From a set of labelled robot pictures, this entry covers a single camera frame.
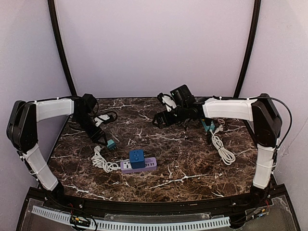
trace white cable tie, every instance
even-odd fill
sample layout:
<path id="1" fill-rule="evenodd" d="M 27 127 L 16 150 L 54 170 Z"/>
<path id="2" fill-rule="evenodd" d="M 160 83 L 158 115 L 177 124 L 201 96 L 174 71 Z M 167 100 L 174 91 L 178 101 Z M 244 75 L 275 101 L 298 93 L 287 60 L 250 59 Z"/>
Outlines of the white cable tie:
<path id="1" fill-rule="evenodd" d="M 273 166 L 271 166 L 271 167 L 268 167 L 268 166 L 265 166 L 265 165 L 261 165 L 261 164 L 259 164 L 258 162 L 257 162 L 257 165 L 260 166 L 260 167 L 265 167 L 265 168 L 273 168 L 273 167 L 276 167 L 276 166 L 277 166 L 277 164 L 275 164 L 275 165 L 273 165 Z"/>

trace brown marble surface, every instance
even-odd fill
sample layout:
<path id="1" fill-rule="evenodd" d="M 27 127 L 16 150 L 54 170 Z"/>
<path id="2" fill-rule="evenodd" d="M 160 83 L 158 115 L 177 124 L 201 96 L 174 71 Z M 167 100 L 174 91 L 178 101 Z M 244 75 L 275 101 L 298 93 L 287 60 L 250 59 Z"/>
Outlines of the brown marble surface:
<path id="1" fill-rule="evenodd" d="M 113 201 L 173 202 L 249 192 L 257 151 L 242 121 L 224 119 L 224 131 L 218 133 L 225 147 L 236 154 L 236 161 L 227 166 L 215 147 L 207 144 L 200 121 L 190 121 L 186 130 L 177 125 L 154 127 L 153 116 L 165 110 L 156 98 L 101 99 L 99 105 L 99 115 L 108 110 L 118 113 L 116 122 L 101 125 L 117 149 L 103 147 L 101 155 L 114 162 L 128 159 L 130 150 L 143 149 L 145 157 L 156 157 L 158 168 L 122 174 L 93 167 L 96 144 L 69 119 L 49 161 L 66 194 Z"/>

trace cable connector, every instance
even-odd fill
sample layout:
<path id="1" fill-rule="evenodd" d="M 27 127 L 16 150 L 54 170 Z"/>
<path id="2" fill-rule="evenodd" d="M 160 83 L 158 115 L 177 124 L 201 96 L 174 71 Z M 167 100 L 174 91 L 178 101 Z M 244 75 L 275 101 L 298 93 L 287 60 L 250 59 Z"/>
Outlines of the cable connector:
<path id="1" fill-rule="evenodd" d="M 116 149 L 116 143 L 113 140 L 108 140 L 107 142 L 107 148 L 109 150 L 114 150 Z"/>

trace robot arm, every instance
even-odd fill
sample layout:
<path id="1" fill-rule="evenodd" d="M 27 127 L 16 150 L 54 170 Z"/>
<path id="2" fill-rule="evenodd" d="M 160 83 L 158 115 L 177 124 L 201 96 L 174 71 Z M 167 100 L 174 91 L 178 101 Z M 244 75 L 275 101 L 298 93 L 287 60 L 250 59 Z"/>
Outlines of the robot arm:
<path id="1" fill-rule="evenodd" d="M 75 98 L 15 102 L 7 127 L 7 136 L 20 158 L 25 161 L 30 173 L 46 190 L 55 191 L 62 188 L 62 185 L 50 171 L 40 152 L 37 123 L 52 117 L 73 115 L 93 142 L 107 145 L 104 131 L 94 124 L 89 115 L 96 102 L 90 94 Z M 115 121 L 112 115 L 105 115 L 104 118 L 104 124 Z"/>
<path id="2" fill-rule="evenodd" d="M 177 107 L 154 116 L 153 124 L 168 127 L 186 119 L 203 119 L 210 127 L 212 118 L 237 118 L 254 122 L 254 137 L 257 140 L 257 166 L 251 192 L 263 194 L 270 182 L 274 162 L 277 158 L 277 142 L 282 119 L 267 94 L 259 99 L 232 99 L 205 97 L 196 100 L 186 85 L 173 91 L 171 96 Z"/>

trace teal plug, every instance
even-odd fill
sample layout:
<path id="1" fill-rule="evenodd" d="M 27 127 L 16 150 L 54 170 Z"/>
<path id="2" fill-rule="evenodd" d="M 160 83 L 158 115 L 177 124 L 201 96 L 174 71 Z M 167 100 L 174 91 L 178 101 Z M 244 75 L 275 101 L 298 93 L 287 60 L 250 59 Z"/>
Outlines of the teal plug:
<path id="1" fill-rule="evenodd" d="M 108 140 L 107 141 L 107 148 L 109 150 L 114 150 L 116 149 L 116 143 L 113 140 Z"/>
<path id="2" fill-rule="evenodd" d="M 201 123 L 202 123 L 206 132 L 208 132 L 209 130 L 215 131 L 215 125 L 214 125 L 213 121 L 211 122 L 210 126 L 207 126 L 202 119 L 201 119 Z"/>

